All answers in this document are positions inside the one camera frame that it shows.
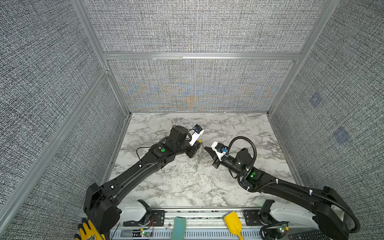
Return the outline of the aluminium front rail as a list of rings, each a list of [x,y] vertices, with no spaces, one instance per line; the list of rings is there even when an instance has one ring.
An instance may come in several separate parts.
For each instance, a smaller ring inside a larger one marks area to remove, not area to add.
[[[123,222],[130,221],[126,213],[122,213],[117,224],[104,234],[109,240],[170,240],[174,228],[174,218],[182,217],[187,220],[187,228],[184,240],[238,240],[236,235],[229,231],[224,217],[236,212],[241,223],[241,234],[245,240],[260,240],[260,228],[262,226],[247,226],[243,210],[258,208],[182,208],[164,207],[152,208],[152,210],[164,210],[165,221],[163,227],[149,225],[144,227],[124,227]]]

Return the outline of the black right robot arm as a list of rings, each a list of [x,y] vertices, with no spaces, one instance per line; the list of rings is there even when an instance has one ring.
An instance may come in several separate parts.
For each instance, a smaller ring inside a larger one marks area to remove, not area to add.
[[[256,159],[246,148],[235,157],[230,156],[227,147],[220,143],[205,147],[205,151],[213,158],[215,168],[223,165],[236,173],[238,184],[247,192],[274,195],[311,212],[311,220],[329,238],[347,240],[350,234],[361,230],[360,221],[334,189],[308,188],[278,179],[254,167]]]

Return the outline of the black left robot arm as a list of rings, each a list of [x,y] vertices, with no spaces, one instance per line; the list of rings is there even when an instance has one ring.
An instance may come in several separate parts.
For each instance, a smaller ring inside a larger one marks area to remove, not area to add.
[[[128,170],[100,186],[96,183],[90,185],[84,212],[98,234],[107,234],[118,223],[122,213],[118,205],[144,179],[172,162],[177,155],[186,154],[193,158],[201,146],[198,138],[203,133],[200,125],[192,129],[173,126],[168,137],[150,146],[148,152]]]

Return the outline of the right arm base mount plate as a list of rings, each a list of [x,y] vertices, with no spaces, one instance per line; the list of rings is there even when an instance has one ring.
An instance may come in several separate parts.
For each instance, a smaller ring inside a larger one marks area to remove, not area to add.
[[[270,224],[270,217],[266,210],[243,210],[243,216],[247,226],[265,226]]]

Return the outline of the clear plastic cup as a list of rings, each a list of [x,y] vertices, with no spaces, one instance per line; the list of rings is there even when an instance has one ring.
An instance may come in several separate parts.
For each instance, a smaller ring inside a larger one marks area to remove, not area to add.
[[[139,141],[131,141],[126,145],[127,152],[134,152],[136,148],[140,147],[142,144]]]

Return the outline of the yellow black work glove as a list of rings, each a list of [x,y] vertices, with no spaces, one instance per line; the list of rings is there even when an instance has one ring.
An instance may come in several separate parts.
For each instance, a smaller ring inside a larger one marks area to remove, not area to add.
[[[75,240],[108,240],[104,234],[100,234],[93,223],[87,218],[82,218],[78,224],[78,233],[74,235]]]

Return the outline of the black remote keyboard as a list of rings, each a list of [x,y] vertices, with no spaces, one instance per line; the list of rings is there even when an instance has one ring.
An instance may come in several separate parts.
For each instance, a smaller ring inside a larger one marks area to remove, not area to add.
[[[320,230],[307,231],[289,235],[289,240],[330,240]]]

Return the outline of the teal green sponge block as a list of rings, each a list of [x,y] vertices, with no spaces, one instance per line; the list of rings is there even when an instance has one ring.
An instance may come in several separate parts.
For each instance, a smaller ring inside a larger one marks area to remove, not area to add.
[[[187,220],[185,218],[174,218],[174,228],[171,234],[171,240],[184,240],[186,228]]]

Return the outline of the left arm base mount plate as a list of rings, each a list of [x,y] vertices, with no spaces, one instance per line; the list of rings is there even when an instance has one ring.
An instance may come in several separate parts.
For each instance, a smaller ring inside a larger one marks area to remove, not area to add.
[[[164,210],[151,210],[149,213],[146,213],[141,220],[138,222],[127,221],[123,222],[124,227],[144,227],[148,228],[149,225],[154,227],[163,227],[165,221]]]

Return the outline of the yellow plastic scoop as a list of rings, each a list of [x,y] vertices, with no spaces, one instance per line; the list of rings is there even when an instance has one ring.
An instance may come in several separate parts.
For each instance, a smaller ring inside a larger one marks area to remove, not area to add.
[[[241,231],[242,223],[236,212],[231,212],[224,217],[225,223],[231,232],[231,234],[236,235],[240,240],[244,240]]]

